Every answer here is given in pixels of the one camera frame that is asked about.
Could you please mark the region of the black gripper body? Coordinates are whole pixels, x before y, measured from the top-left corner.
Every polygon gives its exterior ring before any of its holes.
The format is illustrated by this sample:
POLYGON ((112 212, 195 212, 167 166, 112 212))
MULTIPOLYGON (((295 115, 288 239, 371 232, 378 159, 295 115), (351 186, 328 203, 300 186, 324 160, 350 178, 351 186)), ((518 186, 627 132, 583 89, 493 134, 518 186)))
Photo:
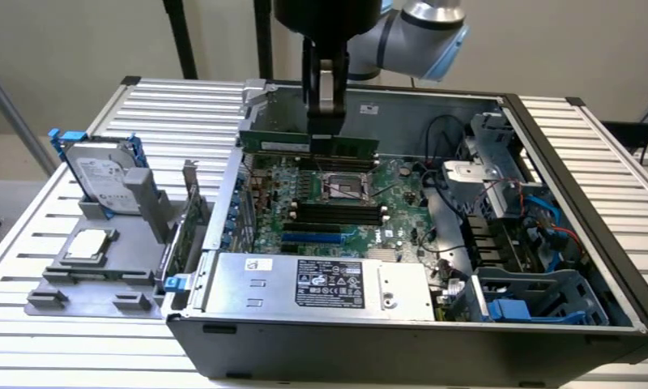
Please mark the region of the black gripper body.
POLYGON ((382 13, 380 0, 278 0, 272 5, 282 25, 314 41, 348 41, 375 26, 382 13))

